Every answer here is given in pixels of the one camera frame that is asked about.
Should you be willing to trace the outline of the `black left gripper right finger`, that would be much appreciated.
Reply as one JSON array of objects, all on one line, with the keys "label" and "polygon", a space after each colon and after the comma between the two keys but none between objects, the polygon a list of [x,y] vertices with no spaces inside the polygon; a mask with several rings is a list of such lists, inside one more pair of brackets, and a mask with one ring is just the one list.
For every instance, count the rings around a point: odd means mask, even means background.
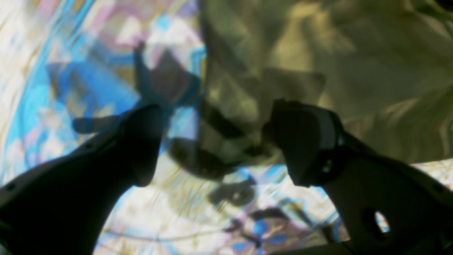
[{"label": "black left gripper right finger", "polygon": [[334,112],[275,100],[265,125],[298,187],[322,187],[350,239],[289,255],[451,255],[452,192],[346,132]]}]

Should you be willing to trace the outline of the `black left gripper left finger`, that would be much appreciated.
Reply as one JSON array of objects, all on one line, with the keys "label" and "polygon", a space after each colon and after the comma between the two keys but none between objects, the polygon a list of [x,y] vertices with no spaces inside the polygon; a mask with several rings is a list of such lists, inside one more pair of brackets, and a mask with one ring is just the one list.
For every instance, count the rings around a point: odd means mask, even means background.
[{"label": "black left gripper left finger", "polygon": [[75,151],[1,188],[1,245],[13,255],[91,255],[118,199],[155,173],[164,115],[148,105]]}]

